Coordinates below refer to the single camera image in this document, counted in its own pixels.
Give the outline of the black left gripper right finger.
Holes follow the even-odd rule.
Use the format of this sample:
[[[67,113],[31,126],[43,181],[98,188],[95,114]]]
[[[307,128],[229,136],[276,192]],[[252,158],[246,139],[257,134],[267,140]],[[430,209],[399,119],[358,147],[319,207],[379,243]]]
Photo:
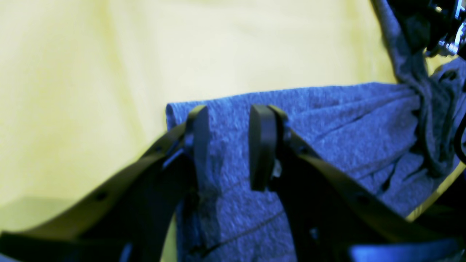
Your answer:
[[[406,221],[316,152],[276,106],[249,113],[253,191],[275,192],[300,262],[461,262],[460,237]]]

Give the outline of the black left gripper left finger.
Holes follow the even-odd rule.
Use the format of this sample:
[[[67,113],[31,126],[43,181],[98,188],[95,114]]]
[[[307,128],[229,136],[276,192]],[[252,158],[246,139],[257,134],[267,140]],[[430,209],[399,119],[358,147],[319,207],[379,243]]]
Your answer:
[[[180,202],[195,194],[209,136],[196,106],[140,159],[36,227],[1,233],[1,261],[158,262]]]

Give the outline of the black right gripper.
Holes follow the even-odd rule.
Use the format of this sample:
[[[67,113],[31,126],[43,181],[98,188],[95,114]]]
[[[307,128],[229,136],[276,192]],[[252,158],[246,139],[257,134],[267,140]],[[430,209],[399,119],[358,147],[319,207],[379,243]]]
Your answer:
[[[465,58],[464,0],[389,0],[408,42],[427,57]]]

